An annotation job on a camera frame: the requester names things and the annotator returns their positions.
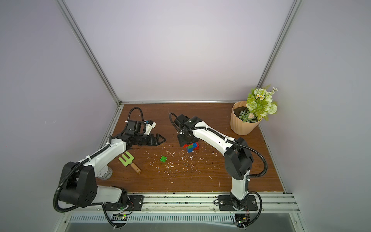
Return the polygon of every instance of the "wooden handle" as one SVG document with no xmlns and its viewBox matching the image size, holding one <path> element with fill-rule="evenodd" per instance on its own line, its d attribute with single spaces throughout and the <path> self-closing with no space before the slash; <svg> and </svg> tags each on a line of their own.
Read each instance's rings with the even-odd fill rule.
<svg viewBox="0 0 371 232">
<path fill-rule="evenodd" d="M 137 173 L 140 173 L 141 172 L 141 170 L 139 169 L 139 167 L 137 166 L 137 165 L 135 165 L 135 163 L 131 163 L 130 164 L 130 166 L 132 167 L 132 168 L 134 168 L 134 170 L 137 172 Z"/>
</svg>

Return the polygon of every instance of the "toy gardening tool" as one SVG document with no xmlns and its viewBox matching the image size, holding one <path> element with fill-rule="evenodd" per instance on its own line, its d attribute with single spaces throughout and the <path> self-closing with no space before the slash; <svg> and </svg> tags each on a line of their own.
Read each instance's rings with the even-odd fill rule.
<svg viewBox="0 0 371 232">
<path fill-rule="evenodd" d="M 135 170 L 137 173 L 140 173 L 141 170 L 138 168 L 138 166 L 135 165 L 135 163 L 133 163 L 134 156 L 132 156 L 132 155 L 131 155 L 130 153 L 128 153 L 127 151 L 126 151 L 125 153 L 126 153 L 126 155 L 128 155 L 128 156 L 122 154 L 122 157 L 125 159 L 125 161 L 124 161 L 121 157 L 119 157 L 118 159 L 120 160 L 120 162 L 121 162 L 123 165 L 125 165 L 125 167 L 128 166 L 128 165 L 130 164 L 130 166 L 131 166 L 132 168 L 134 168 L 134 170 Z"/>
</svg>

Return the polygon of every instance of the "beige flower pot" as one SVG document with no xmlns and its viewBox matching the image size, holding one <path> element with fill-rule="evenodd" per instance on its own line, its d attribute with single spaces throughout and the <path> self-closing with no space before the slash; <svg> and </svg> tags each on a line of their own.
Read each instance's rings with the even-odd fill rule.
<svg viewBox="0 0 371 232">
<path fill-rule="evenodd" d="M 234 133 L 239 134 L 239 135 L 247 135 L 250 133 L 259 123 L 261 122 L 243 122 L 241 119 L 239 119 L 233 112 L 234 109 L 241 107 L 241 106 L 246 106 L 246 101 L 239 101 L 236 102 L 233 105 L 232 108 L 232 114 L 231 114 L 231 129 L 234 131 Z"/>
</svg>

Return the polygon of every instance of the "black mounting plate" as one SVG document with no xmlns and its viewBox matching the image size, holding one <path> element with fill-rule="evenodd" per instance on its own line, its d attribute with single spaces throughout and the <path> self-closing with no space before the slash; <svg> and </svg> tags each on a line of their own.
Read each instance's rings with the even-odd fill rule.
<svg viewBox="0 0 371 232">
<path fill-rule="evenodd" d="M 232 202 L 231 202 L 231 196 L 230 195 L 219 195 L 219 210 L 220 211 L 236 211 L 233 208 Z M 249 208 L 249 211 L 257 211 L 257 202 L 254 195 L 249 195 L 247 197 L 247 207 Z"/>
<path fill-rule="evenodd" d="M 128 195 L 128 196 L 130 198 L 130 201 L 129 201 L 129 208 L 127 209 L 127 211 L 131 211 L 132 206 L 131 206 L 130 202 L 132 202 L 133 205 L 134 205 L 133 211 L 141 211 L 144 196 L 143 195 Z M 106 204 L 106 210 L 107 211 L 109 211 L 109 210 L 117 211 L 117 210 L 120 210 L 120 209 L 115 208 L 115 205 L 113 203 L 107 203 Z"/>
</svg>

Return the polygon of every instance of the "robotic arm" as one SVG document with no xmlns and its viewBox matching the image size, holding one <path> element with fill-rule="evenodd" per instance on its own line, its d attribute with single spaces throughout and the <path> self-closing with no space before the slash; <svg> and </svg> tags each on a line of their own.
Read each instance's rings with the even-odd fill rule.
<svg viewBox="0 0 371 232">
<path fill-rule="evenodd" d="M 179 132 L 178 141 L 181 147 L 202 139 L 216 148 L 224 156 L 226 170 L 232 177 L 232 190 L 230 192 L 231 204 L 235 210 L 246 209 L 249 199 L 248 183 L 250 177 L 260 177 L 267 172 L 268 165 L 265 158 L 256 150 L 248 147 L 247 142 L 243 138 L 234 139 L 228 137 L 214 130 L 198 117 L 190 119 L 183 114 L 176 116 L 174 113 L 169 113 L 169 119 L 174 128 Z M 256 153 L 264 163 L 264 170 L 259 174 L 250 175 L 252 163 L 254 162 L 251 151 Z M 258 216 L 261 212 L 261 208 L 262 201 L 260 199 Z M 248 215 L 246 217 L 241 216 L 241 220 L 238 219 L 236 225 L 240 228 L 244 228 L 253 223 L 257 217 L 250 222 L 246 219 Z"/>
<path fill-rule="evenodd" d="M 141 112 L 142 121 L 130 120 L 130 114 L 134 109 Z M 115 137 L 110 136 L 106 146 L 87 156 L 86 159 L 77 163 L 69 162 L 63 167 L 60 182 L 53 198 L 54 209 L 63 213 L 78 207 L 84 208 L 107 202 L 113 203 L 115 208 L 126 209 L 129 206 L 127 191 L 122 188 L 97 186 L 95 178 L 109 179 L 112 176 L 112 169 L 107 164 L 133 145 L 158 146 L 165 142 L 166 139 L 161 135 L 154 136 L 150 133 L 155 126 L 156 123 L 153 121 L 143 120 L 141 109 L 132 108 L 124 130 Z M 59 200 L 74 206 L 66 209 L 60 208 Z"/>
</svg>

